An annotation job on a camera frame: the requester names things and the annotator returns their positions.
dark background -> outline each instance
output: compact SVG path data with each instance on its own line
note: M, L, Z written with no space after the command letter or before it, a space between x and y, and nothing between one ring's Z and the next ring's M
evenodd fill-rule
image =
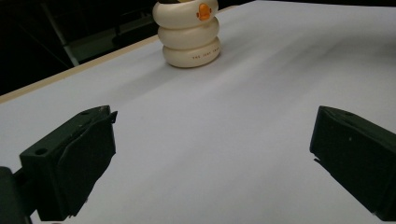
M248 0L219 0L219 8ZM307 0L318 4L395 7L390 0ZM73 67L50 25L43 4L59 25L66 42L114 29L140 12L150 13L156 1L145 0L0 0L0 95ZM113 40L115 49L156 35L146 27L124 39Z

stacked rings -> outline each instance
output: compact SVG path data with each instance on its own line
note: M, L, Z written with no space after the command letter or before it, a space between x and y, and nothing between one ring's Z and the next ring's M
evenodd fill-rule
M154 6L153 17L160 25L158 37L168 63L195 67L216 59L220 50L218 9L217 0L160 1Z

white tabletop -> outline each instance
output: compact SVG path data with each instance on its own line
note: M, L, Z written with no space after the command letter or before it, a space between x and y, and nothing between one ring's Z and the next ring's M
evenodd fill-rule
M172 67L155 41L0 104L0 165L110 105L117 154L65 223L380 223L309 143L320 105L396 132L396 9L259 1L218 19L206 66Z

orange label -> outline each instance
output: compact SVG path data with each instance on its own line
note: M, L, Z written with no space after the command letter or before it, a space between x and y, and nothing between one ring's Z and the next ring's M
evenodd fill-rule
M212 13L212 8L210 8L207 4L202 3L199 5L197 17L200 21L206 21L209 19L210 13Z

cream ring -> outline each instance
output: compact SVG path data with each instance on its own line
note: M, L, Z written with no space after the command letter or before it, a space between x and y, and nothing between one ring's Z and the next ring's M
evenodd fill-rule
M213 41L218 33L219 21L216 17L207 24L189 29L158 29L158 37L170 49L195 49Z
M184 29L209 22L218 12L217 0L194 0L178 4L156 3L152 9L154 20L168 29Z
M163 57L175 67L196 67L210 63L220 53L220 41L216 37L208 45L198 49L169 49L163 46Z

